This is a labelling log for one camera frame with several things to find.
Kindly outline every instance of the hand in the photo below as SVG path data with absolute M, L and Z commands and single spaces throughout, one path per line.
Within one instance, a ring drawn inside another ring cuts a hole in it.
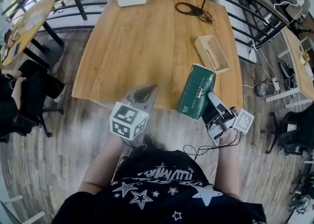
M 20 71 L 12 71 L 12 70 L 2 70 L 2 74 L 10 75 L 15 79 L 18 79 L 22 76 L 22 73 Z
M 22 83 L 23 81 L 27 80 L 26 77 L 20 77 L 16 82 Z
M 220 137 L 220 145 L 228 145 L 236 139 L 236 130 L 229 129 Z

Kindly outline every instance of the electrical outlet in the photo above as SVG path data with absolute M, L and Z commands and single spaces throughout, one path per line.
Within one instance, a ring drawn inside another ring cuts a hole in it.
M 280 90 L 279 81 L 275 77 L 272 80 L 273 80 L 273 85 L 275 87 L 275 90 L 279 91 Z

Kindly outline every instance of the white star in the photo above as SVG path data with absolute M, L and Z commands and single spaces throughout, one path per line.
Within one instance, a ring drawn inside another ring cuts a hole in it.
M 166 167 L 164 164 L 163 164 L 163 162 L 162 162 L 162 164 L 160 165 L 160 166 L 156 166 L 157 168 L 164 168 L 164 167 Z
M 192 168 L 188 167 L 188 170 L 190 170 L 190 171 L 191 171 L 191 173 L 194 173 L 194 171 L 193 171 L 193 169 L 192 169 Z
M 178 190 L 176 187 L 170 187 L 168 193 L 174 195 L 175 193 L 178 193 Z
M 146 195 L 147 190 L 141 192 L 140 194 L 138 192 L 131 192 L 131 193 L 134 195 L 134 198 L 130 201 L 130 204 L 137 203 L 142 210 L 144 209 L 146 202 L 153 201 L 151 198 L 149 198 Z
M 177 213 L 176 211 L 175 211 L 175 213 L 173 214 L 172 217 L 175 218 L 175 221 L 182 219 L 181 213 Z
M 159 192 L 157 191 L 153 192 L 153 196 L 158 197 L 158 195 L 159 195 Z
M 126 183 L 122 182 L 122 187 L 119 187 L 113 190 L 113 192 L 122 191 L 122 198 L 124 198 L 124 196 L 128 193 L 128 191 L 138 189 L 137 187 L 133 187 L 134 184 L 135 183 L 127 185 Z
M 199 187 L 199 186 L 191 186 L 191 187 L 194 187 L 198 191 L 198 193 L 194 195 L 193 198 L 202 198 L 205 206 L 209 205 L 212 197 L 222 195 L 221 192 L 213 190 L 212 185 L 208 185 L 206 187 Z

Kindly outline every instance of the black t-shirt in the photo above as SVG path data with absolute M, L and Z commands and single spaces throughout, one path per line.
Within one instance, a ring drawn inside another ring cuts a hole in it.
M 146 152 L 122 163 L 114 181 L 96 195 L 65 200 L 53 224 L 265 223 L 261 204 L 241 202 L 210 185 L 180 151 Z

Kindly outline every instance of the railing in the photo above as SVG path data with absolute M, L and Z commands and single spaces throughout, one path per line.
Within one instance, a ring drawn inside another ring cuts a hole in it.
M 24 6 L 28 1 L 29 0 L 16 0 L 13 4 L 11 4 L 9 7 L 7 7 L 3 11 L 2 15 L 5 15 L 6 12 L 9 11 L 12 7 L 14 7 L 15 5 L 18 5 L 18 7 L 12 12 L 12 14 L 9 15 L 9 17 L 12 18 L 19 9 L 24 9 Z M 33 0 L 31 2 L 28 2 L 27 4 L 29 5 L 30 3 L 36 2 L 36 1 L 37 0 Z M 254 40 L 259 45 L 266 42 L 266 40 L 270 39 L 274 35 L 274 33 L 276 33 L 280 28 L 282 28 L 283 26 L 286 26 L 288 24 L 288 20 L 286 19 L 286 17 L 284 15 L 282 15 L 281 10 L 277 11 L 272 5 L 268 4 L 264 0 L 250 0 L 250 1 L 252 3 L 254 3 L 256 6 L 259 5 L 260 7 L 265 9 L 267 11 L 267 13 L 271 13 L 273 15 L 274 19 L 270 23 L 264 19 L 263 15 L 260 13 L 260 11 L 252 11 L 251 8 L 249 7 L 249 5 L 247 5 L 247 4 L 236 2 L 235 0 L 225 0 L 225 1 L 227 1 L 233 5 L 238 6 L 243 10 L 243 13 L 246 15 L 245 19 L 240 18 L 240 17 L 236 16 L 235 14 L 231 14 L 231 13 L 228 13 L 228 14 L 230 17 L 248 25 L 248 27 L 250 28 L 250 33 L 242 31 L 236 27 L 233 27 L 233 30 L 249 37 L 250 39 Z M 85 6 L 106 5 L 106 3 L 107 3 L 106 1 L 82 3 L 81 0 L 74 0 L 74 4 L 55 8 L 54 10 L 52 10 L 52 12 L 56 12 L 58 10 L 64 10 L 64 9 L 68 9 L 68 8 L 75 8 L 75 7 L 77 7 L 78 12 L 73 12 L 70 14 L 63 14 L 63 15 L 53 16 L 53 17 L 49 16 L 48 20 L 54 20 L 54 19 L 58 19 L 58 18 L 71 17 L 71 16 L 81 16 L 82 19 L 86 21 L 88 19 L 88 15 L 99 15 L 99 14 L 101 14 L 101 11 L 86 12 L 84 9 Z M 261 26 L 258 25 L 259 22 L 262 22 L 263 28 L 261 28 Z M 244 42 L 244 41 L 239 40 L 237 38 L 235 40 L 248 46 L 248 47 L 251 46 L 250 42 L 249 43 Z

